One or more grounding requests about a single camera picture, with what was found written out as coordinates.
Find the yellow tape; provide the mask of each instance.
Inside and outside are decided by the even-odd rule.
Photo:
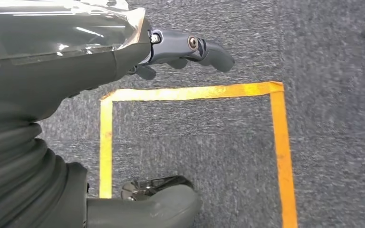
[[[296,197],[284,92],[270,94],[270,103],[275,137],[276,163],[278,166],[280,201],[282,204],[282,227],[297,228]]]
[[[119,89],[101,99],[100,114],[100,198],[112,197],[112,113],[113,101],[177,101],[270,94],[278,166],[283,228],[297,228],[284,86],[281,82],[217,85],[204,87],[136,90]]]
[[[99,197],[111,198],[113,188],[113,101],[100,104],[100,186]]]

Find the orange tape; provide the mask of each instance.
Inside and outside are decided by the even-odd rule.
[[[284,86],[268,81],[250,84],[217,85],[176,89],[119,89],[101,99],[100,114],[100,194],[112,196],[112,113],[113,101],[193,100],[270,94],[275,151],[278,166],[283,228],[297,228],[296,199],[290,155]]]

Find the floor marking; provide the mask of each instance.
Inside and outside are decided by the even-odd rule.
[[[177,101],[270,94],[275,151],[278,166],[282,227],[297,228],[296,198],[286,118],[284,86],[281,82],[217,85],[176,89],[119,89],[102,97],[100,103],[99,197],[112,197],[113,101]]]
[[[271,93],[273,134],[275,136],[276,163],[278,166],[278,180],[280,201],[282,204],[282,227],[297,228],[296,196],[293,182],[292,158],[288,120],[286,117],[285,93]]]

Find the chrome part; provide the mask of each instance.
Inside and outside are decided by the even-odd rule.
[[[188,45],[193,51],[196,51],[198,49],[198,39],[194,36],[189,36]]]
[[[158,34],[152,34],[150,35],[150,42],[152,44],[158,44],[160,43],[161,39],[160,39],[160,36]]]
[[[123,185],[121,198],[129,201],[146,200],[152,195],[174,185],[186,185],[193,189],[192,183],[183,176],[171,176],[151,180],[131,181]]]

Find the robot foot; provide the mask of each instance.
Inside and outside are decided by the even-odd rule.
[[[189,228],[201,206],[199,195],[181,184],[171,185],[145,200],[87,199],[87,227]]]
[[[142,201],[175,185],[186,185],[193,189],[191,181],[178,175],[149,180],[134,180],[123,185],[121,198],[129,201]]]

